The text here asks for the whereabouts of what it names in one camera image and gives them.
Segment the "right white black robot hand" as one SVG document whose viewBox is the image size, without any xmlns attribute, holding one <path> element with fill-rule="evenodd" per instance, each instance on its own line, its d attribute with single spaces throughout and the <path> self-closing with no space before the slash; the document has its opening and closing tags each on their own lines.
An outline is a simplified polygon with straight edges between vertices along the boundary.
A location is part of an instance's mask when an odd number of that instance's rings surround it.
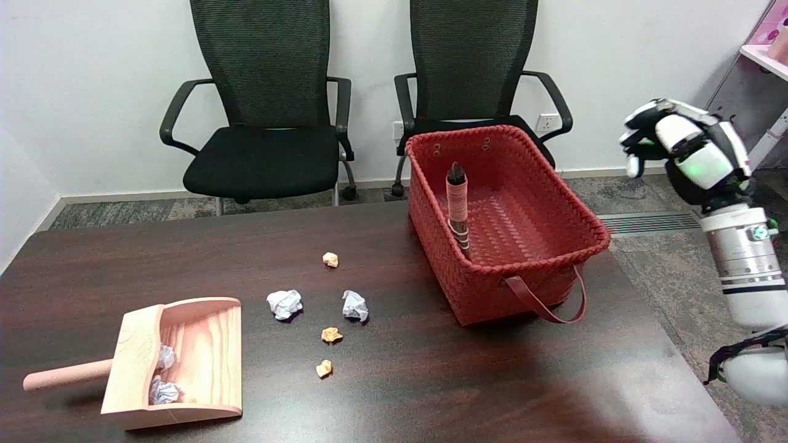
<svg viewBox="0 0 788 443">
<path fill-rule="evenodd" d="M 747 151 L 732 123 L 681 101 L 659 98 L 625 119 L 619 138 L 627 175 L 639 178 L 645 163 L 664 161 L 673 190 L 709 214 L 749 204 L 752 174 Z"/>
</svg>

